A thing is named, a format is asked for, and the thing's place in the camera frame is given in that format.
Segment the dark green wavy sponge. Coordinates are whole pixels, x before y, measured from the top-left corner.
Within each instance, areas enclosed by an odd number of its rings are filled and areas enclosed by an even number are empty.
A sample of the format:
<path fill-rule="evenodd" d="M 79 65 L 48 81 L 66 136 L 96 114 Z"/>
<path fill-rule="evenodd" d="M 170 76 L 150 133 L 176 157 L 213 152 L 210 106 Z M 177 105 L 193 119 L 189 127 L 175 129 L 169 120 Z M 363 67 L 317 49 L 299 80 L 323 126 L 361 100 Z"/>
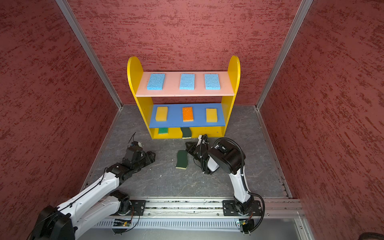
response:
<path fill-rule="evenodd" d="M 188 152 L 185 150 L 180 150 L 177 153 L 177 164 L 175 166 L 177 169 L 186 170 L 188 167 Z"/>
<path fill-rule="evenodd" d="M 191 139 L 192 131 L 190 128 L 181 128 L 182 131 L 182 139 Z"/>

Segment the yellow sponge back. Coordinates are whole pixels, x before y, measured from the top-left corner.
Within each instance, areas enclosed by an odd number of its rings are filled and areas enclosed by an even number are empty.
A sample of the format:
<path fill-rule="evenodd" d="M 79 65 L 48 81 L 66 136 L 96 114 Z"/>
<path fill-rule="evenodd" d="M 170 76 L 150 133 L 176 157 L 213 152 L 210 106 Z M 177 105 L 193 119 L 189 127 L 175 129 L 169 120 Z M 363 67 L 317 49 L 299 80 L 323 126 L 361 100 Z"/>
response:
<path fill-rule="evenodd" d="M 216 108 L 206 109 L 206 122 L 207 123 L 218 122 L 218 113 Z"/>

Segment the yellow sponge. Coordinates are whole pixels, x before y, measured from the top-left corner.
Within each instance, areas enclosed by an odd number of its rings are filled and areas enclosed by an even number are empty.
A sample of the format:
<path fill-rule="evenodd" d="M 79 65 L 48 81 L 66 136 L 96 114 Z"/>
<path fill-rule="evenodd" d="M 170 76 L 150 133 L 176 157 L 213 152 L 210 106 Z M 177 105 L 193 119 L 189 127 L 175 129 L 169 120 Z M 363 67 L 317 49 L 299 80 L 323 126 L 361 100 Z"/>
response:
<path fill-rule="evenodd" d="M 218 122 L 218 113 L 216 108 L 206 109 L 206 122 L 207 123 Z"/>
<path fill-rule="evenodd" d="M 155 120 L 157 122 L 166 122 L 168 119 L 168 107 L 160 106 L 157 107 Z"/>

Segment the bright green sponge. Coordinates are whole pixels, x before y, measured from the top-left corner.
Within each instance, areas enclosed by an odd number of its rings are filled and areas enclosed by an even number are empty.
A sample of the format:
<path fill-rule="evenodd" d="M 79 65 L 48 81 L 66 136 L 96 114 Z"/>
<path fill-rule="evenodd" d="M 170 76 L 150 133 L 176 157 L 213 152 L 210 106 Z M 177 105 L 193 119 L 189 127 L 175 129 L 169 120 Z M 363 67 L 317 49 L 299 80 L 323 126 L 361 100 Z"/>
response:
<path fill-rule="evenodd" d="M 158 134 L 159 135 L 166 135 L 166 134 L 168 134 L 168 128 L 159 128 Z"/>

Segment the orange sponge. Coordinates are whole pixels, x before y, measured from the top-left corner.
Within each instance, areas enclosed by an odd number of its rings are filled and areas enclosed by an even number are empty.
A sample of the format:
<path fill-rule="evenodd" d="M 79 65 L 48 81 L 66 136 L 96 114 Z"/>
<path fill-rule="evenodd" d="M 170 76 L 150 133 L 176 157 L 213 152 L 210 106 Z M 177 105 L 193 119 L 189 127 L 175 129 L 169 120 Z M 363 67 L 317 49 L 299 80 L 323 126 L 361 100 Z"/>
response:
<path fill-rule="evenodd" d="M 183 112 L 183 122 L 194 121 L 193 107 L 183 107 L 182 112 Z"/>

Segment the yellow sponge front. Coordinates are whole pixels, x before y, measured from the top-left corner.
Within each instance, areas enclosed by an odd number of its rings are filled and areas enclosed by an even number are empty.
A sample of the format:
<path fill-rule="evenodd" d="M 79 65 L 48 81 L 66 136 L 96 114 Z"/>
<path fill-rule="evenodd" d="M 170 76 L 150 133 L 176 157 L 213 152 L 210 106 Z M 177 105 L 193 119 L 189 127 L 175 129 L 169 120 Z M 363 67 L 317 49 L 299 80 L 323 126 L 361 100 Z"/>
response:
<path fill-rule="evenodd" d="M 155 120 L 157 122 L 166 122 L 168 119 L 168 107 L 160 106 L 157 107 Z"/>

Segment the blue sponge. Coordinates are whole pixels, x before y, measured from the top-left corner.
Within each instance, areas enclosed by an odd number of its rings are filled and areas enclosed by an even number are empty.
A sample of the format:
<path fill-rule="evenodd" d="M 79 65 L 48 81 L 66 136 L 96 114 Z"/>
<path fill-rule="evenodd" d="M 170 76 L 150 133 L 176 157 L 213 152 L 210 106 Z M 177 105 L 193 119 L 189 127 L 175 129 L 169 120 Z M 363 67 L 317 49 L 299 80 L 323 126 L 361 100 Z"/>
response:
<path fill-rule="evenodd" d="M 151 74 L 147 84 L 149 91 L 161 91 L 163 89 L 165 74 Z"/>
<path fill-rule="evenodd" d="M 195 74 L 181 74 L 180 90 L 194 90 L 195 89 Z"/>
<path fill-rule="evenodd" d="M 220 79 L 218 74 L 205 74 L 205 89 L 206 90 L 220 90 Z"/>

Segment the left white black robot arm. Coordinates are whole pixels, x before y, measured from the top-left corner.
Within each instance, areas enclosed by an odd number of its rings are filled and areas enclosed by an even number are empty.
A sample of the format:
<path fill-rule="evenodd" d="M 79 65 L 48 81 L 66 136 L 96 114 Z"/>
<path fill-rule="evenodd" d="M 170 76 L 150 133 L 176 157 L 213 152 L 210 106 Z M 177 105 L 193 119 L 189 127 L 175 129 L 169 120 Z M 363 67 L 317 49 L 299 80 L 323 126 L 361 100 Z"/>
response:
<path fill-rule="evenodd" d="M 142 208 L 132 204 L 129 195 L 118 187 L 155 160 L 154 152 L 145 152 L 140 143 L 133 142 L 123 160 L 105 168 L 90 186 L 56 207 L 44 208 L 28 239 L 77 240 L 110 215 L 128 217 L 129 221 L 142 215 Z"/>

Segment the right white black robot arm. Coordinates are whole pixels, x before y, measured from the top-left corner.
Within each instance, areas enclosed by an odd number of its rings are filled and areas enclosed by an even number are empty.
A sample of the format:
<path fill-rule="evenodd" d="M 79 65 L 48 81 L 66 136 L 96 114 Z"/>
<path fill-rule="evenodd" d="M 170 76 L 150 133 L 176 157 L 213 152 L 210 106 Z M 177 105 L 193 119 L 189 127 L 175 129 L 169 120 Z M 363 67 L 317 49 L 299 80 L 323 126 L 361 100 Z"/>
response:
<path fill-rule="evenodd" d="M 208 136 L 200 135 L 197 142 L 187 142 L 186 151 L 194 160 L 198 161 L 198 166 L 207 175 L 215 173 L 221 169 L 230 176 L 234 189 L 234 205 L 237 213 L 247 215 L 254 204 L 245 177 L 245 158 L 241 147 L 232 139 L 218 138 L 213 146 L 208 145 Z"/>

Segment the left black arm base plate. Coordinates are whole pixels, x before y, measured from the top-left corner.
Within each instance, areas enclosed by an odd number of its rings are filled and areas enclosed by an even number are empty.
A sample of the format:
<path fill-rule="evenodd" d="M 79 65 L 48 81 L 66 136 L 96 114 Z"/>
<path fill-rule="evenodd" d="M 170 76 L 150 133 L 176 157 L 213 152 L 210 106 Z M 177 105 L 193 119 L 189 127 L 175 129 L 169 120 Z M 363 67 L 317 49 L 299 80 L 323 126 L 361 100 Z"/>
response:
<path fill-rule="evenodd" d="M 119 216 L 142 216 L 144 214 L 145 200 L 124 200 L 117 212 Z"/>

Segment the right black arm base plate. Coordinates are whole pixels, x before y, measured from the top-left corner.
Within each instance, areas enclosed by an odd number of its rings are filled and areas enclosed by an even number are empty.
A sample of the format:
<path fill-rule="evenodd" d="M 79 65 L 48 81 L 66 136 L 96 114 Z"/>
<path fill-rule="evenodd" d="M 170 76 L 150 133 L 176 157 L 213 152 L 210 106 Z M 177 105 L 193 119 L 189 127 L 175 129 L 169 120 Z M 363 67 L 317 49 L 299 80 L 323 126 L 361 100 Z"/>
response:
<path fill-rule="evenodd" d="M 235 200 L 224 200 L 223 213 L 224 216 L 261 216 L 262 207 L 260 201 L 250 201 L 240 203 Z"/>

